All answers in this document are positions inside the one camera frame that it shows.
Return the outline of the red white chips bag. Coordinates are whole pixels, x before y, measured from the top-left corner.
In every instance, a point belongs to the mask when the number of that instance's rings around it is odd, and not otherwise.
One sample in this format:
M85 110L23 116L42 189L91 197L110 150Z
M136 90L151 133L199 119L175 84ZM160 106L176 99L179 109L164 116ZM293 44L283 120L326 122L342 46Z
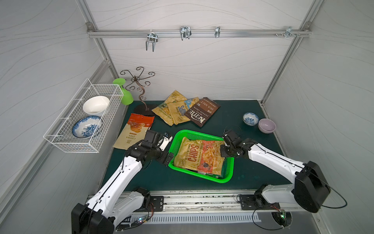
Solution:
M121 134L114 143L114 148L127 150L145 138L146 132L151 128L154 117L132 113Z

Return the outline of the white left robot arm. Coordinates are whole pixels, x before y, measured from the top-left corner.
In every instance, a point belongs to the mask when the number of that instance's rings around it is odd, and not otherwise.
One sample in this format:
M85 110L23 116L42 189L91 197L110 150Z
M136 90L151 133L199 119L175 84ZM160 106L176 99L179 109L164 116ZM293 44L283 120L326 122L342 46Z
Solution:
M151 218L150 214L131 221L135 211L152 210L150 192L135 188L125 199L121 194L130 181L152 160L167 165L172 155L166 148L172 142L170 133L148 130L145 138L129 147L119 167L103 187L86 204L77 204L71 212L73 234L113 234L138 227Z

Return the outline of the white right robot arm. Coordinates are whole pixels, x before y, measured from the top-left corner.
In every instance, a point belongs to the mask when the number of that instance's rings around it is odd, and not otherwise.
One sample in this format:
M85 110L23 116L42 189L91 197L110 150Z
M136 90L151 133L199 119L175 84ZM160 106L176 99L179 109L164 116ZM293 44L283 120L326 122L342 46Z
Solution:
M258 208L273 203L298 204L311 213L317 213L331 193L321 168L314 162L303 163L284 157L263 145L246 139L224 139L221 156L224 158L248 158L277 172L290 184L264 184L255 192L253 202Z

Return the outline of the brown Kettle sea salt bag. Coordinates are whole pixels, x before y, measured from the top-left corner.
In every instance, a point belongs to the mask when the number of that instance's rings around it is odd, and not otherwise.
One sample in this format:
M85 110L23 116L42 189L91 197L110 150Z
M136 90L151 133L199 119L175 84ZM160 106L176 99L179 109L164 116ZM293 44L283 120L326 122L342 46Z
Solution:
M212 115L221 107L217 102L211 100L208 97L204 97L195 103L184 116L191 120L199 127L203 127L204 124L212 117Z

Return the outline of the tan kettle cooked chips bag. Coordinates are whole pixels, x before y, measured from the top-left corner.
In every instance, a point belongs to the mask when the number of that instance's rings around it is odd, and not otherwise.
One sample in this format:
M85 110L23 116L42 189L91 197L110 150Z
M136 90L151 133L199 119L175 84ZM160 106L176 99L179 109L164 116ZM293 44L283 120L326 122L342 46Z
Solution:
M221 156L224 141L189 140L184 137L173 165L201 173L221 175L225 158Z

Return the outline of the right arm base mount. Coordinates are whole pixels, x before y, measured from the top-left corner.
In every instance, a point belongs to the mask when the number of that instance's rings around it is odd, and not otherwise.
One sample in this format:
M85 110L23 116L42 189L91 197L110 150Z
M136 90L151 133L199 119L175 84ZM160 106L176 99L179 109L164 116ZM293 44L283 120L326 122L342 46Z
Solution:
M280 210L279 203L269 203L261 195L242 195L238 194L236 197L242 210Z

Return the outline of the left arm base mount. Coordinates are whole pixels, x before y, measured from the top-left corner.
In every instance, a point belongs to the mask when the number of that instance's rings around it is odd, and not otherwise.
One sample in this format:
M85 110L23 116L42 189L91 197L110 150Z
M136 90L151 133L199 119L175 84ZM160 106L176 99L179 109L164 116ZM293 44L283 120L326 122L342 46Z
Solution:
M140 212L161 212L164 207L164 196L146 196L143 205L138 209Z

